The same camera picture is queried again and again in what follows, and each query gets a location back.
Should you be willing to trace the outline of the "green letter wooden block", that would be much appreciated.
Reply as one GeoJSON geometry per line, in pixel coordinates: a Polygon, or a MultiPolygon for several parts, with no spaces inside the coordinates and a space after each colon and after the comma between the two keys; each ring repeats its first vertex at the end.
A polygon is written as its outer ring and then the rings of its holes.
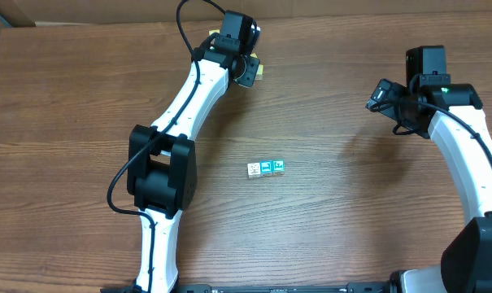
{"type": "Polygon", "coordinates": [[[273,162],[272,162],[272,173],[275,176],[283,175],[285,173],[285,161],[284,160],[273,160],[273,162]]]}

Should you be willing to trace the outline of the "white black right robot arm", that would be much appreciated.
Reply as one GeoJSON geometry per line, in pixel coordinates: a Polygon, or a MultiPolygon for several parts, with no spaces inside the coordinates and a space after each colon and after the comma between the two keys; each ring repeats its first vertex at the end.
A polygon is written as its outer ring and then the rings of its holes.
{"type": "Polygon", "coordinates": [[[483,103],[470,84],[455,84],[443,46],[406,53],[408,97],[396,108],[416,124],[446,161],[465,226],[439,265],[399,276],[402,292],[492,292],[492,139],[483,103]]]}

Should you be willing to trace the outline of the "yellow top wooden block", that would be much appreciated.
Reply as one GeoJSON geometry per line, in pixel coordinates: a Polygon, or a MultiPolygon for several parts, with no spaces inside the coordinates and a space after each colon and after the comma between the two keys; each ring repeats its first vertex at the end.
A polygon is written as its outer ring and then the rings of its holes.
{"type": "Polygon", "coordinates": [[[213,33],[220,33],[220,30],[219,29],[214,29],[214,30],[208,31],[208,35],[209,36],[211,36],[213,33]]]}

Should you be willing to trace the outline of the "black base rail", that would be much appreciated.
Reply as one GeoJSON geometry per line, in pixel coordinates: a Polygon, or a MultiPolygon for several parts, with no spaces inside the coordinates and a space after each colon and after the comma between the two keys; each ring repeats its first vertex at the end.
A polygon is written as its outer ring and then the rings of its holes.
{"type": "Polygon", "coordinates": [[[175,283],[172,293],[405,293],[445,292],[437,286],[405,288],[396,280],[386,282],[349,282],[341,286],[210,286],[207,284],[179,285],[175,283]]]}

